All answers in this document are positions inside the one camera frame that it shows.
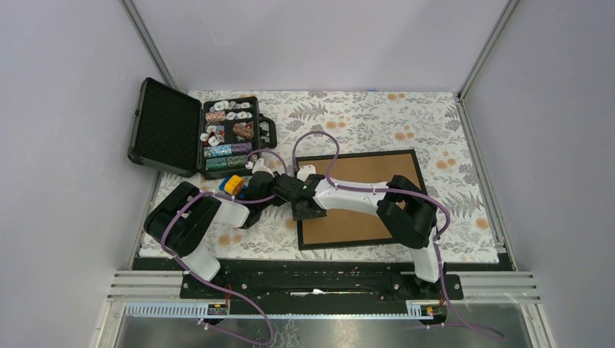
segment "blue object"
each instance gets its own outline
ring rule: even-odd
[[[226,183],[228,183],[229,180],[231,180],[232,176],[226,177],[226,179],[222,180],[222,183],[220,184],[220,186],[218,187],[218,189],[220,189],[220,191],[222,191],[226,196],[233,196],[232,194],[224,191],[224,186],[226,185]],[[242,190],[239,192],[238,195],[235,196],[235,198],[239,198],[239,199],[243,199],[245,198],[244,196],[246,195],[246,189],[248,186],[244,185],[242,187]]]

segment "metal frame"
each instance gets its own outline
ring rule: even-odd
[[[498,18],[498,21],[495,23],[495,27],[493,27],[493,30],[491,30],[491,34],[489,34],[489,38],[487,38],[487,42],[484,44],[478,58],[476,59],[474,65],[472,66],[472,69],[470,70],[470,73],[468,74],[468,77],[466,78],[466,81],[463,82],[463,85],[459,90],[458,96],[461,100],[464,100],[466,96],[468,96],[470,88],[474,84],[476,77],[478,77],[478,74],[480,73],[485,61],[493,50],[495,42],[498,41],[498,39],[500,38],[500,35],[502,34],[506,23],[508,23],[508,20],[511,18],[511,15],[515,11],[515,8],[518,4],[519,0],[508,0],[506,5],[504,6],[500,17]]]
[[[527,330],[534,347],[555,347],[550,329],[545,322],[542,302],[534,277],[530,272],[450,272],[460,277],[465,294],[460,304],[510,304],[519,306],[524,314]],[[108,348],[117,344],[121,323],[126,316],[153,318],[187,318],[189,310],[203,304],[224,303],[220,299],[181,299],[183,271],[119,270],[112,281],[107,297],[110,303],[107,319],[95,347]],[[407,301],[407,315],[278,315],[282,319],[417,319],[417,305],[432,305],[437,301]],[[255,319],[255,315],[234,315],[234,318]]]
[[[128,15],[128,19],[130,19],[133,23],[136,33],[143,41],[143,46],[145,46],[145,49],[149,53],[149,56],[152,58],[152,61],[154,65],[156,65],[156,68],[158,69],[158,72],[160,73],[162,78],[165,80],[167,85],[179,91],[180,88],[175,79],[173,78],[173,74],[171,74],[169,67],[165,63],[165,60],[160,54],[160,51],[156,47],[154,39],[152,38],[152,35],[149,34],[149,31],[147,30],[147,27],[145,26],[145,23],[143,22],[139,11],[133,3],[133,0],[120,0],[120,3],[123,5],[124,10]]]
[[[180,90],[178,84],[173,78],[170,69],[166,65],[160,51],[154,44],[153,38],[149,34],[139,11],[137,10],[133,0],[120,0],[124,6],[126,13],[134,25],[138,35],[141,37],[146,50],[150,54],[153,63],[156,65],[165,82],[174,89]],[[458,98],[455,100],[458,108],[459,118],[466,134],[471,152],[471,158],[476,168],[479,177],[479,185],[485,210],[489,218],[490,224],[493,227],[495,246],[498,254],[507,254],[513,265],[513,269],[517,270],[517,262],[514,257],[511,246],[507,243],[508,233],[502,221],[501,211],[498,202],[495,198],[491,180],[487,174],[487,168],[484,165],[482,153],[478,143],[474,128],[471,124],[464,99],[467,97],[471,87],[477,79],[481,69],[483,68],[490,52],[493,50],[495,43],[499,39],[503,29],[519,4],[519,0],[508,0],[503,11],[498,18],[487,42],[483,46],[479,56],[477,57],[471,71],[464,81]],[[158,172],[152,190],[149,195],[144,216],[141,219],[141,224],[151,210],[152,204],[156,199],[158,186],[162,179],[162,173]],[[133,256],[139,250],[141,240],[141,231],[137,233],[137,238],[133,246],[131,261],[129,268],[133,264]],[[454,301],[460,303],[482,303],[482,304],[509,304],[515,303],[524,314],[527,329],[535,347],[555,347],[550,328],[545,320],[544,309],[540,299],[538,290],[536,289],[533,275],[530,272],[449,272],[460,277],[461,286],[465,294],[465,299]],[[401,274],[412,274],[411,272],[401,272]],[[134,315],[134,308],[139,305],[147,304],[150,308],[177,307],[193,304],[195,307],[202,306],[208,303],[223,302],[220,299],[181,299],[180,291],[183,286],[182,271],[135,271],[135,270],[119,270],[113,278],[112,287],[107,297],[107,307],[104,316],[104,324],[102,325],[99,335],[96,340],[95,347],[114,347],[117,344],[117,338],[121,335],[123,318],[126,315]],[[434,304],[436,301],[408,301],[408,312],[411,314],[414,305]],[[160,315],[160,311],[154,310],[154,316]],[[289,318],[298,318],[297,316],[287,315]],[[251,315],[240,316],[243,318],[254,318]],[[307,316],[310,318],[327,318],[327,319],[343,319],[345,316],[340,315],[317,315]],[[386,319],[390,318],[386,315],[371,315],[363,316],[362,318],[370,319]]]
[[[143,230],[141,228],[141,226],[143,226],[145,224],[145,219],[147,219],[147,215],[149,214],[149,212],[152,211],[153,209],[153,205],[156,202],[156,196],[158,195],[158,188],[160,187],[160,182],[162,181],[162,172],[160,172],[159,170],[156,172],[156,175],[154,177],[154,182],[152,183],[152,187],[149,189],[149,196],[147,199],[147,204],[145,204],[145,209],[143,211],[143,216],[141,217],[141,223],[139,223],[139,230],[136,233],[136,238],[135,241],[133,243],[133,248],[132,248],[132,252],[129,255],[130,259],[128,260],[128,267],[127,269],[132,269],[133,267],[133,263],[134,263],[134,258],[137,255],[137,253],[139,252],[139,248],[141,247],[141,237],[143,235]]]
[[[463,132],[466,134],[466,140],[468,141],[470,157],[472,158],[472,163],[474,164],[476,174],[478,175],[480,191],[485,204],[485,212],[487,213],[487,218],[489,219],[489,223],[492,226],[492,232],[494,233],[493,238],[495,241],[495,246],[498,253],[506,252],[508,254],[511,259],[511,263],[513,264],[513,269],[518,270],[519,266],[517,265],[512,247],[508,244],[508,232],[503,223],[502,213],[498,206],[498,201],[495,198],[491,179],[487,174],[487,167],[484,164],[482,153],[480,151],[478,141],[476,140],[474,127],[472,126],[470,117],[468,116],[465,104],[463,104],[459,98],[455,98],[455,103],[457,104],[461,127],[463,128]]]

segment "yellow and blue toy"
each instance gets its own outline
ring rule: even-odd
[[[245,181],[242,177],[233,175],[229,178],[224,179],[224,181],[220,184],[220,190],[231,196],[237,196],[238,198],[241,198],[241,196],[238,195],[242,191],[242,189],[246,187],[244,183]]]

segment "yellow object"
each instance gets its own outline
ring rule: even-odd
[[[224,185],[224,191],[228,194],[236,196],[244,187],[244,179],[240,176],[233,175]]]

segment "foam lining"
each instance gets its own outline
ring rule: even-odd
[[[135,152],[157,162],[197,170],[201,104],[158,83],[146,86]]]

